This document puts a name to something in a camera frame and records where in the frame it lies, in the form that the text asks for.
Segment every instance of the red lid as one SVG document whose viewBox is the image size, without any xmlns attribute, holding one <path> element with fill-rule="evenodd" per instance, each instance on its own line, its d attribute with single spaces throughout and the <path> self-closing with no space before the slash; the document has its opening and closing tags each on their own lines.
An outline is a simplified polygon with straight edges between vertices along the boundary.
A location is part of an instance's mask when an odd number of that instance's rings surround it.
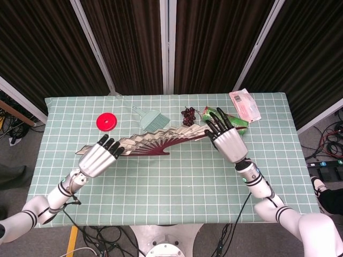
<svg viewBox="0 0 343 257">
<path fill-rule="evenodd" d="M 117 125 L 117 118 L 114 114 L 105 112 L 96 119 L 96 126 L 101 131 L 110 131 Z"/>
</svg>

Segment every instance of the gray carpet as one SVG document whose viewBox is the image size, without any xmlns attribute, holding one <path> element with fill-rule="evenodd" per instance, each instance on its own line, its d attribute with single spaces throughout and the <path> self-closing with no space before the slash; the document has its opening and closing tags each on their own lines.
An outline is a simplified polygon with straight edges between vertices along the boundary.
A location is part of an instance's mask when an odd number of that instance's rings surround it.
<svg viewBox="0 0 343 257">
<path fill-rule="evenodd" d="M 327 125 L 336 121 L 336 117 L 328 117 L 320 124 L 319 129 L 324 129 Z M 27 175 L 30 176 L 34 170 L 38 155 L 42 133 L 30 131 L 18 145 L 10 147 L 8 137 L 0 139 L 0 163 L 7 166 L 27 166 Z M 302 145 L 316 148 L 320 134 L 315 129 L 309 129 L 300 135 Z M 308 156 L 311 150 L 304 150 L 304 155 Z M 320 160 L 329 160 L 328 157 L 320 157 Z M 341 188 L 343 183 L 329 185 L 330 188 Z M 25 184 L 21 188 L 0 191 L 0 205 L 5 206 L 9 214 L 20 211 L 25 204 L 28 187 Z M 343 224 L 342 217 L 334 217 L 335 222 Z M 194 257 L 211 256 L 218 243 L 223 224 L 205 224 L 197 235 L 194 244 Z M 338 227 L 343 235 L 342 226 Z M 132 237 L 129 227 L 125 230 Z M 53 229 L 33 229 L 28 234 L 19 238 L 15 242 L 0 246 L 0 256 L 60 256 L 66 253 L 70 228 Z M 117 231 L 109 230 L 105 234 L 108 238 L 115 238 Z M 122 236 L 119 244 L 132 254 L 135 252 L 129 241 Z M 77 247 L 83 247 L 81 233 L 78 233 Z M 301 242 L 293 237 L 288 231 L 282 229 L 278 224 L 239 224 L 235 237 L 229 251 L 229 256 L 303 256 Z M 119 252 L 111 256 L 121 256 Z M 76 252 L 74 256 L 92 256 L 87 250 Z"/>
</svg>

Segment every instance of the dark curtain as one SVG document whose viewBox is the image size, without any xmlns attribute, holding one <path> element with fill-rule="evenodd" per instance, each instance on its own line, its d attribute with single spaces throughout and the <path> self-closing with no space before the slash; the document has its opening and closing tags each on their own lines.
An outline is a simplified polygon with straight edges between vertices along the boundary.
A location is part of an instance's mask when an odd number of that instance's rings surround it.
<svg viewBox="0 0 343 257">
<path fill-rule="evenodd" d="M 0 6 L 0 76 L 39 109 L 45 97 L 109 94 L 69 1 Z"/>
<path fill-rule="evenodd" d="M 178 0 L 174 92 L 230 92 L 273 3 Z"/>
<path fill-rule="evenodd" d="M 285 92 L 299 129 L 343 97 L 343 1 L 286 1 L 241 88 Z"/>
<path fill-rule="evenodd" d="M 114 82 L 123 95 L 163 94 L 158 0 L 81 0 Z"/>
</svg>

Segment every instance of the dark red grapes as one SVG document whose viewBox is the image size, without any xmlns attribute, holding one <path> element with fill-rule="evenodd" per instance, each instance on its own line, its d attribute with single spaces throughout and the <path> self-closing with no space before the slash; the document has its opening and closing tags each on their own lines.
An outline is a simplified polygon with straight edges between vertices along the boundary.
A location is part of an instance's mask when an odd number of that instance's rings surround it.
<svg viewBox="0 0 343 257">
<path fill-rule="evenodd" d="M 195 121 L 194 113 L 195 113 L 195 109 L 193 107 L 191 108 L 185 107 L 185 110 L 181 112 L 181 114 L 183 115 L 182 124 L 188 127 L 193 125 Z"/>
</svg>

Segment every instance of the robotic arm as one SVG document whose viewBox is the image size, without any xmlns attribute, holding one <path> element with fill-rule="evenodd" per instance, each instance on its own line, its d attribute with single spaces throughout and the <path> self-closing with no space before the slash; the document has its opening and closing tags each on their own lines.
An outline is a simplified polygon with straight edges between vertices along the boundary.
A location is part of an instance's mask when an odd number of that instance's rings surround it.
<svg viewBox="0 0 343 257">
<path fill-rule="evenodd" d="M 332 220 L 321 213 L 302 216 L 286 206 L 254 162 L 247 158 L 248 149 L 227 116 L 220 108 L 217 111 L 225 125 L 214 113 L 210 113 L 217 126 L 207 120 L 211 131 L 206 130 L 205 133 L 223 157 L 235 163 L 236 171 L 251 194 L 256 198 L 263 198 L 255 205 L 256 213 L 265 221 L 279 223 L 302 241 L 305 257 L 343 256 L 343 242 Z"/>
<path fill-rule="evenodd" d="M 74 169 L 45 198 L 35 196 L 23 210 L 0 221 L 0 245 L 11 242 L 26 234 L 37 223 L 50 222 L 69 204 L 81 204 L 75 193 L 84 186 L 89 178 L 95 178 L 114 163 L 123 153 L 124 147 L 114 139 L 104 135 L 79 161 L 79 169 Z M 74 202 L 66 203 L 70 198 Z"/>
</svg>

